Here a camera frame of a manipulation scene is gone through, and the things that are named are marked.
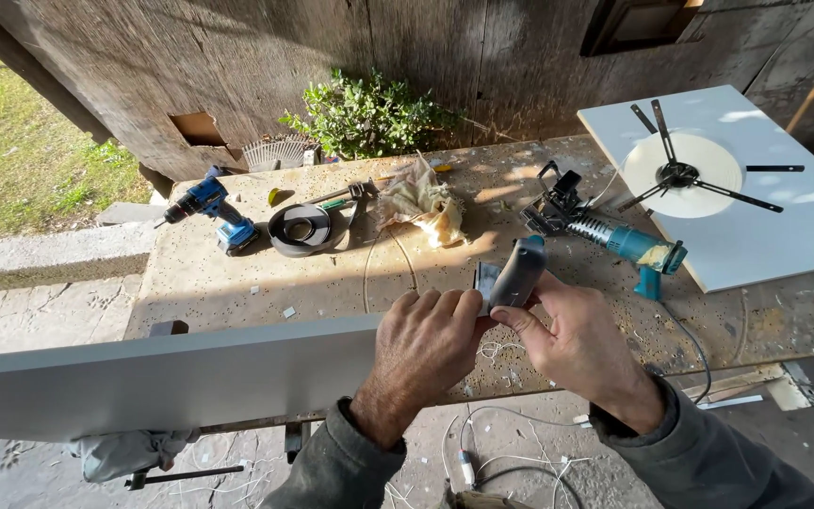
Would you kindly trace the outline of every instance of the man's left hand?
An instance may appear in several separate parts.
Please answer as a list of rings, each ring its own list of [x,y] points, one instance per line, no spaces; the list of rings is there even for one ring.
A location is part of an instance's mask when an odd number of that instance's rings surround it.
[[[477,318],[476,290],[401,295],[375,335],[375,365],[351,402],[360,431],[390,449],[423,407],[469,375],[482,334],[497,325]]]

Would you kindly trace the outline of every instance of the hand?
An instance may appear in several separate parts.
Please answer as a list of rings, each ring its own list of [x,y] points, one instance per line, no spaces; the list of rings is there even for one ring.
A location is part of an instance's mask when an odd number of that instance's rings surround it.
[[[375,365],[356,391],[351,415],[360,431],[390,449],[423,407],[476,366],[482,334],[497,323],[476,290],[401,295],[375,335]]]
[[[552,317],[551,330],[521,308],[498,306],[491,316],[516,332],[533,367],[640,434],[658,427],[665,414],[659,388],[633,358],[602,293],[545,271],[532,300]]]

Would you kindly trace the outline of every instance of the concrete floor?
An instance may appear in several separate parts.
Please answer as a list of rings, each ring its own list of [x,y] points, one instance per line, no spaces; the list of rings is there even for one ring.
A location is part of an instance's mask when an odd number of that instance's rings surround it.
[[[130,314],[139,278],[128,276],[101,282],[54,285],[0,292],[0,352],[63,346],[95,341],[118,341]],[[814,382],[814,359],[801,363]],[[409,454],[391,484],[406,495],[411,507],[432,506],[441,497],[445,459],[455,488],[462,489],[458,472],[459,426],[469,411],[499,405],[540,419],[570,422],[585,413],[582,399],[566,392],[499,399],[470,405],[452,405],[422,411],[405,438]],[[782,412],[771,400],[713,410],[722,419],[756,441],[763,442],[785,461],[814,481],[814,409]],[[448,427],[455,417],[457,420]],[[601,445],[591,429],[532,423],[502,410],[481,410],[465,431],[464,445],[482,458],[499,455],[541,458],[542,442],[552,461],[561,456],[591,459],[573,463],[565,474],[584,507],[658,508],[649,489],[620,458]],[[232,508],[259,505],[266,493],[288,476],[282,458],[283,430],[269,428],[229,435],[211,435],[187,449],[172,470],[236,465],[246,460],[247,470],[227,476],[154,485],[127,492],[120,480],[104,485],[81,478],[80,460],[61,445],[0,440],[0,507],[106,509],[128,507]],[[530,464],[523,460],[495,460],[487,471]],[[506,475],[487,484],[485,491],[510,494],[534,507],[550,507],[554,483],[544,475],[524,472]],[[402,501],[385,507],[409,509]],[[557,506],[568,505],[562,491]]]

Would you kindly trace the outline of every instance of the white board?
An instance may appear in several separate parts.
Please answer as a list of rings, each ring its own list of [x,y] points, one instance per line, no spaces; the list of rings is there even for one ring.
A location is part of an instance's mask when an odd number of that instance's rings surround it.
[[[0,438],[287,416],[353,396],[384,313],[0,354]]]
[[[580,110],[577,115],[615,168],[657,125],[655,97]],[[801,173],[746,173],[741,193],[784,207],[780,214],[735,201],[719,214],[685,219],[655,213],[669,240],[682,240],[687,270],[704,292],[814,271],[814,156],[729,85],[658,97],[669,129],[703,131],[743,166],[803,165]],[[706,161],[683,161],[699,168]]]

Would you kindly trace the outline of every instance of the man's right hand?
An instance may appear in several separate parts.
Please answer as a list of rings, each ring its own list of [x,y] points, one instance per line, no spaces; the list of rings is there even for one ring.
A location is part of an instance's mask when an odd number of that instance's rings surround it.
[[[545,271],[534,299],[552,317],[551,330],[522,308],[498,306],[490,315],[516,332],[533,367],[640,434],[658,427],[665,414],[659,388],[633,358],[602,293]]]

